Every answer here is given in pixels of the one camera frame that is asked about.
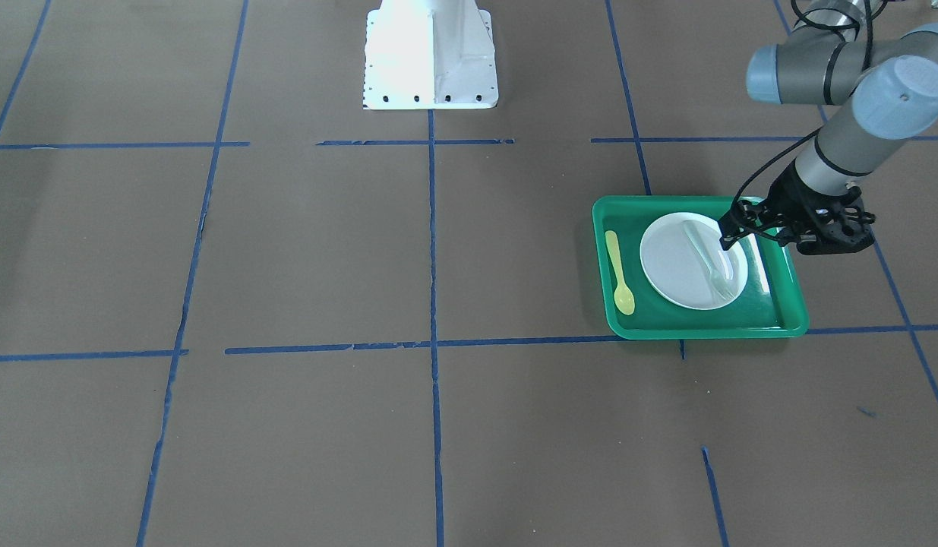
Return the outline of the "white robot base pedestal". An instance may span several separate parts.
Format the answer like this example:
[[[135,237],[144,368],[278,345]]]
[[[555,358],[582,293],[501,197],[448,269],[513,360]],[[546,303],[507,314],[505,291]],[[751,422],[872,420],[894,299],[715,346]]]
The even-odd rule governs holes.
[[[475,1],[382,1],[365,20],[362,107],[493,109],[494,29]]]

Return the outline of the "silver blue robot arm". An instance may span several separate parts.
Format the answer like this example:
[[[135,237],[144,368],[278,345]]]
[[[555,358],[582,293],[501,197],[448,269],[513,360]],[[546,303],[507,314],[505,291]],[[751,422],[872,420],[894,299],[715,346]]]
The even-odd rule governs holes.
[[[736,194],[719,218],[721,247],[747,236],[804,255],[851,254],[875,242],[860,182],[938,119],[938,22],[878,41],[881,1],[813,1],[784,42],[751,56],[747,94],[758,103],[833,105],[760,202]]]

